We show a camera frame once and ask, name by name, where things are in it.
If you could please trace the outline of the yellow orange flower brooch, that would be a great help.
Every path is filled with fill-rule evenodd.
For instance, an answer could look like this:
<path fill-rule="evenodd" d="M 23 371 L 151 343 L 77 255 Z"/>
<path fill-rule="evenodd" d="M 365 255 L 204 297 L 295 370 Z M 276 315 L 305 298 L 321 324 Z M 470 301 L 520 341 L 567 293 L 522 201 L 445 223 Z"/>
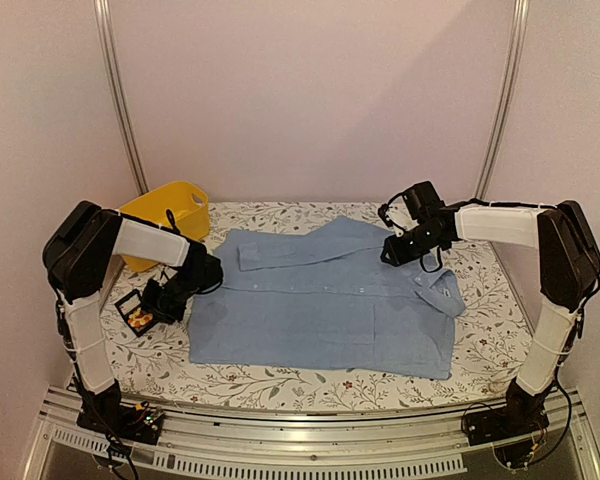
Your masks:
<path fill-rule="evenodd" d="M 153 322 L 153 315 L 145 312 L 142 309 L 138 309 L 133 312 L 128 319 L 129 325 L 136 330 L 140 330 Z"/>

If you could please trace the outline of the blue button-up shirt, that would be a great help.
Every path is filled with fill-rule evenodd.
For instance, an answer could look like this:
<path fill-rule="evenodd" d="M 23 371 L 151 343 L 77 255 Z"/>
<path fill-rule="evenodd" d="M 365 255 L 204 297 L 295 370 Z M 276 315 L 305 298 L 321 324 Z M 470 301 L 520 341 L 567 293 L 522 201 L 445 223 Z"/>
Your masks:
<path fill-rule="evenodd" d="M 449 378 L 456 276 L 432 255 L 384 263 L 386 238 L 346 217 L 304 235 L 231 230 L 221 287 L 193 304 L 190 362 Z"/>

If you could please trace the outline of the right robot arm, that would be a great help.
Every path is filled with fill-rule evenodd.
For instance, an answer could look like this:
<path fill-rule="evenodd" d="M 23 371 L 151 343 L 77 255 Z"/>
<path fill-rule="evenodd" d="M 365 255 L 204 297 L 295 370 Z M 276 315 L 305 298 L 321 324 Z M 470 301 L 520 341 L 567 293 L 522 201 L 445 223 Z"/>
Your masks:
<path fill-rule="evenodd" d="M 506 392 L 497 427 L 517 436 L 535 420 L 559 367 L 583 330 L 587 302 L 600 290 L 600 251 L 580 204 L 484 202 L 471 199 L 407 200 L 401 213 L 391 202 L 378 209 L 393 229 L 383 246 L 383 262 L 400 266 L 423 261 L 459 241 L 489 241 L 529 247 L 539 255 L 542 304 L 527 357 Z"/>

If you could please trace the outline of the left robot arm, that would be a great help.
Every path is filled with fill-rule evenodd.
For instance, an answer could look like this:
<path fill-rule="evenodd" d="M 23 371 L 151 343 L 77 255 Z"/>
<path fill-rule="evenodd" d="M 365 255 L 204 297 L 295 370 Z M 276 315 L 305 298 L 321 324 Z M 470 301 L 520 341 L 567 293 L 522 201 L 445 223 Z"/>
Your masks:
<path fill-rule="evenodd" d="M 220 260 L 173 225 L 158 225 L 83 200 L 54 232 L 42 260 L 56 295 L 58 330 L 74 364 L 83 408 L 108 434 L 121 433 L 129 423 L 100 324 L 101 289 L 114 256 L 149 260 L 174 270 L 165 283 L 148 283 L 140 296 L 142 307 L 168 323 L 182 320 L 192 296 L 209 294 L 223 281 Z"/>

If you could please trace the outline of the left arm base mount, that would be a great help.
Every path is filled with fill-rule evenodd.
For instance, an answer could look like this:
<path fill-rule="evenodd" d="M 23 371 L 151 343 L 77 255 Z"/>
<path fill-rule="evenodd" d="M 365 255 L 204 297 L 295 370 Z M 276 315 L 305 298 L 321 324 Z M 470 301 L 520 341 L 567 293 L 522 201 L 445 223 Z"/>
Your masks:
<path fill-rule="evenodd" d="M 83 402 L 77 425 L 114 439 L 157 445 L 162 432 L 164 411 L 147 402 L 135 406 Z"/>

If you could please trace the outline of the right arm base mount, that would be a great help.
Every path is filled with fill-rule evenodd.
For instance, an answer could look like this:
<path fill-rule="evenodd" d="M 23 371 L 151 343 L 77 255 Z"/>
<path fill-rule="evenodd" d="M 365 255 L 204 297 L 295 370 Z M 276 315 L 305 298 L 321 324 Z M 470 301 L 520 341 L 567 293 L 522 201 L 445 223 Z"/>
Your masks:
<path fill-rule="evenodd" d="M 461 417 L 470 446 L 490 445 L 496 461 L 508 470 L 526 469 L 546 440 L 549 420 L 540 411 L 530 419 L 515 419 L 504 406 L 471 404 Z"/>

